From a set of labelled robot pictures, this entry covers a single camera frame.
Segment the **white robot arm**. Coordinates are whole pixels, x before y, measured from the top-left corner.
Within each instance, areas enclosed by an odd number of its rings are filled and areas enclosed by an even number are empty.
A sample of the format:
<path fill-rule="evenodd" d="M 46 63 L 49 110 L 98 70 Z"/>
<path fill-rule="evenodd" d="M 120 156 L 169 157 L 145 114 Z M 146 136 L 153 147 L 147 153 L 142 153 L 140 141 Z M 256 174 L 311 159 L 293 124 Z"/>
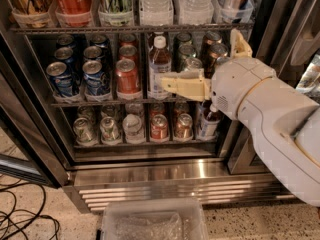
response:
<path fill-rule="evenodd" d="M 208 79 L 204 70 L 156 78 L 170 93 L 211 100 L 213 107 L 246 126 L 253 147 L 272 174 L 301 201 L 320 206 L 320 106 L 252 56 L 240 31 L 230 34 L 231 58 Z"/>

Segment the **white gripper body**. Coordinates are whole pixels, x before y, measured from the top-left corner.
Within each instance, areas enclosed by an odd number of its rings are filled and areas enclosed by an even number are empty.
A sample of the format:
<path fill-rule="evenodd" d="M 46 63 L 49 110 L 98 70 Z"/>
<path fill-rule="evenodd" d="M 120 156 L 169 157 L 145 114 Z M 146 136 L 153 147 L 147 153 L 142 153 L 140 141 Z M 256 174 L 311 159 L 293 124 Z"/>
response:
<path fill-rule="evenodd" d="M 274 69 L 256 58 L 231 59 L 220 65 L 211 79 L 213 105 L 231 120 L 237 120 L 238 108 L 248 92 L 275 76 Z"/>

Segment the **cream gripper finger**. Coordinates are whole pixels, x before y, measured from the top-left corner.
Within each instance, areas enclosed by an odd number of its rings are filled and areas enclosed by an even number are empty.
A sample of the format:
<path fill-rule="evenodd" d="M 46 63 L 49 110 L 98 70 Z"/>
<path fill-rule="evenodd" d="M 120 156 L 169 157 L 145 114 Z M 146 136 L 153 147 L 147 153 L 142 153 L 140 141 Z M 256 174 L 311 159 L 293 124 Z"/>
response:
<path fill-rule="evenodd" d="M 159 84 L 165 91 L 193 101 L 211 99 L 211 80 L 204 76 L 203 69 L 163 73 Z"/>
<path fill-rule="evenodd" d="M 230 32 L 230 57 L 251 57 L 252 48 L 248 42 L 244 39 L 242 33 L 237 29 L 232 29 Z"/>

